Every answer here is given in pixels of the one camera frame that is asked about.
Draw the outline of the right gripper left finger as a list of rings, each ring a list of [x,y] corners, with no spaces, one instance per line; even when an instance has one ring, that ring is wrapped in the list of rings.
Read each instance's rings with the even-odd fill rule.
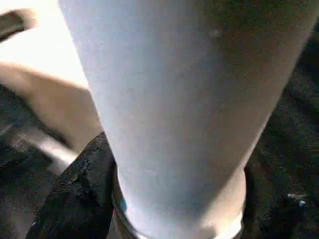
[[[104,132],[59,176],[28,239],[105,239],[113,214],[115,160]]]

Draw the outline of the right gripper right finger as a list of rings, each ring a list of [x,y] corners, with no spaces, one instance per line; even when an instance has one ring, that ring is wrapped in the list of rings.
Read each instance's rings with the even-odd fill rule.
[[[268,167],[251,159],[245,167],[247,183],[243,238],[317,239],[319,202]]]

